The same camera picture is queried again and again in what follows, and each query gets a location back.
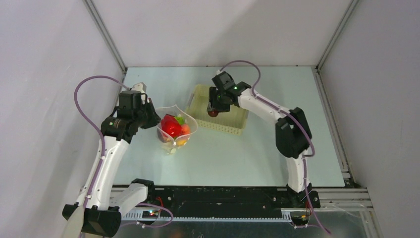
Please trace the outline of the red bell pepper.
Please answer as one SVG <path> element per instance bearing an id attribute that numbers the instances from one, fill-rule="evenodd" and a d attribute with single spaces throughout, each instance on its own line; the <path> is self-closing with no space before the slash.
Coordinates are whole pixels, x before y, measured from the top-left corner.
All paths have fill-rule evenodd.
<path id="1" fill-rule="evenodd" d="M 181 125 L 176 121 L 174 117 L 175 116 L 166 114 L 160 123 L 161 129 L 172 138 L 180 136 L 181 132 Z"/>

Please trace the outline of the clear zip top bag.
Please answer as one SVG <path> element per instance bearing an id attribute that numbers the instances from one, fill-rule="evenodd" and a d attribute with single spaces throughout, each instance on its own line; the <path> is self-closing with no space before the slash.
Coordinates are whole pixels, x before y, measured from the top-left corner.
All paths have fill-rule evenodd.
<path id="1" fill-rule="evenodd" d="M 157 137 L 168 155 L 185 146 L 198 129 L 197 121 L 177 105 L 157 108 L 156 113 L 161 118 Z"/>

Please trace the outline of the green leafy vegetable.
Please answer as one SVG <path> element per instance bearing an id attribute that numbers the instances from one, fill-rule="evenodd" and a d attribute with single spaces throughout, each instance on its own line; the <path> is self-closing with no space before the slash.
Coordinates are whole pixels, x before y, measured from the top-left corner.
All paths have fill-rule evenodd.
<path id="1" fill-rule="evenodd" d="M 180 124 L 180 125 L 184 125 L 186 123 L 185 119 L 182 116 L 176 116 L 174 117 L 176 119 L 176 121 Z"/>

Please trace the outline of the orange peach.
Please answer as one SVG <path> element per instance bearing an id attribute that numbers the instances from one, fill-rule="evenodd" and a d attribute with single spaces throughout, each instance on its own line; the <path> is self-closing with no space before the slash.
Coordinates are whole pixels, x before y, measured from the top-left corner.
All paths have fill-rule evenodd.
<path id="1" fill-rule="evenodd" d="M 181 132 L 180 135 L 188 135 L 191 133 L 191 128 L 188 124 L 182 124 L 181 125 Z"/>

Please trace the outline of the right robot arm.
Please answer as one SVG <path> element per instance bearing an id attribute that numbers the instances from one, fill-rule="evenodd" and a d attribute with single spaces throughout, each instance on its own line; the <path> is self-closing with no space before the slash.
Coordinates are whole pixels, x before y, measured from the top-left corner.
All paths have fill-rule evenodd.
<path id="1" fill-rule="evenodd" d="M 236 106 L 274 124 L 275 145 L 286 158 L 288 201 L 294 207 L 313 209 L 312 185 L 308 179 L 306 159 L 314 156 L 315 147 L 305 113 L 299 107 L 288 109 L 257 93 L 245 82 L 235 83 L 230 74 L 219 71 L 212 78 L 207 112 L 211 117 Z"/>

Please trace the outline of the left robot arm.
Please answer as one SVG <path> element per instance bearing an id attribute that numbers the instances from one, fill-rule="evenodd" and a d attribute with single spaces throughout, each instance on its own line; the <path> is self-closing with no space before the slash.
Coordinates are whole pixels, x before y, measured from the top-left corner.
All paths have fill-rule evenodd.
<path id="1" fill-rule="evenodd" d="M 63 238 L 77 238 L 81 234 L 111 238 L 128 211 L 138 203 L 148 207 L 156 202 L 156 192 L 138 183 L 110 200 L 119 164 L 133 136 L 139 129 L 160 123 L 152 100 L 144 90 L 122 91 L 114 112 L 116 116 L 107 117 L 101 124 L 98 152 L 85 186 L 73 205 L 64 206 L 62 215 L 67 223 Z"/>

